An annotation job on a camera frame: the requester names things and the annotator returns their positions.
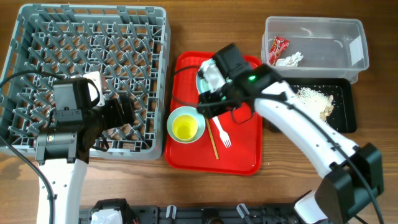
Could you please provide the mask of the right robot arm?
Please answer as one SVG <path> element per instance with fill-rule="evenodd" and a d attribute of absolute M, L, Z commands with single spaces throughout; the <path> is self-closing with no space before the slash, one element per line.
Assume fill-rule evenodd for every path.
<path fill-rule="evenodd" d="M 308 158 L 322 182 L 296 201 L 305 223 L 347 223 L 368 205 L 379 210 L 383 193 L 382 157 L 373 145 L 359 146 L 310 112 L 290 85 L 270 66 L 252 68 L 234 44 L 215 53 L 198 69 L 209 90 L 197 110 L 212 118 L 247 104 L 282 131 Z"/>

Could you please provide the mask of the wooden chopstick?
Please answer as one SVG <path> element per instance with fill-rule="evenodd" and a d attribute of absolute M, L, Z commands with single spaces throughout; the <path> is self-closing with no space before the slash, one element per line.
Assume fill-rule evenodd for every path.
<path fill-rule="evenodd" d="M 213 139 L 213 134 L 212 134 L 212 131 L 211 131 L 210 123 L 209 123 L 209 121 L 208 121 L 206 118 L 205 118 L 205 122 L 206 122 L 206 127 L 207 127 L 207 129 L 208 129 L 208 133 L 209 133 L 211 145 L 212 145 L 212 148 L 213 148 L 213 152 L 214 152 L 214 154 L 215 154 L 215 158 L 216 158 L 216 160 L 218 160 L 218 159 L 220 159 L 220 158 L 219 158 L 218 151 L 217 151 L 217 148 L 216 148 L 214 139 Z"/>

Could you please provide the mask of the light blue bowl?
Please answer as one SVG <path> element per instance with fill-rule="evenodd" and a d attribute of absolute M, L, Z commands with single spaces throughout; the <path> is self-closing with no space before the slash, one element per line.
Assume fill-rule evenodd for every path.
<path fill-rule="evenodd" d="M 167 132 L 182 144 L 190 144 L 201 138 L 206 129 L 205 118 L 191 106 L 173 110 L 167 120 Z"/>

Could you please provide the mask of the red snack wrapper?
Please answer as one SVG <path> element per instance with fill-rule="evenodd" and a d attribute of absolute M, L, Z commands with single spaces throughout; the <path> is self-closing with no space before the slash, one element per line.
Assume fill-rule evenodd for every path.
<path fill-rule="evenodd" d="M 289 46 L 290 41 L 279 36 L 275 36 L 271 49 L 269 51 L 269 63 L 275 65 L 276 61 L 279 59 L 280 55 Z"/>

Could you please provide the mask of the rice and peanut leftovers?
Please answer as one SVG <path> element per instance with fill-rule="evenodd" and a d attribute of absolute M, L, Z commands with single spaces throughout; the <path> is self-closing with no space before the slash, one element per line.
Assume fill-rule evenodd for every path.
<path fill-rule="evenodd" d="M 321 120 L 326 122 L 334 110 L 333 95 L 326 95 L 320 90 L 313 90 L 309 87 L 303 87 L 298 90 L 296 97 Z"/>

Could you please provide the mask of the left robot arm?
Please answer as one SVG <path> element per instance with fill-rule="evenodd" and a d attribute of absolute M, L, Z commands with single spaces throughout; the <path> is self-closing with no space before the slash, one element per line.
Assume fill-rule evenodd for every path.
<path fill-rule="evenodd" d="M 106 100 L 103 106 L 90 97 L 87 78 L 59 80 L 53 85 L 56 109 L 54 126 L 35 139 L 35 160 L 44 175 L 40 181 L 37 223 L 77 223 L 81 190 L 90 149 L 104 138 L 103 131 L 135 120 L 134 103 L 128 95 Z"/>

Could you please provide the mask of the white napkin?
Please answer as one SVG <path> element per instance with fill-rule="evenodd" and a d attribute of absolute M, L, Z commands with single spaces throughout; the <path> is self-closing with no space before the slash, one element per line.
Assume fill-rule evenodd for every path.
<path fill-rule="evenodd" d="M 278 59 L 275 65 L 278 67 L 297 67 L 302 59 L 303 55 L 300 52 L 296 52 L 289 57 Z"/>

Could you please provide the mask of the yellow plastic cup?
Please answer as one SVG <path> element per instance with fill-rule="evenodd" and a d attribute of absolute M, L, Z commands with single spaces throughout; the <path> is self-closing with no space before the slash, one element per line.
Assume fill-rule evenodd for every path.
<path fill-rule="evenodd" d="M 193 116 L 183 114 L 176 117 L 172 123 L 174 136 L 182 142 L 190 141 L 198 131 L 198 124 Z"/>

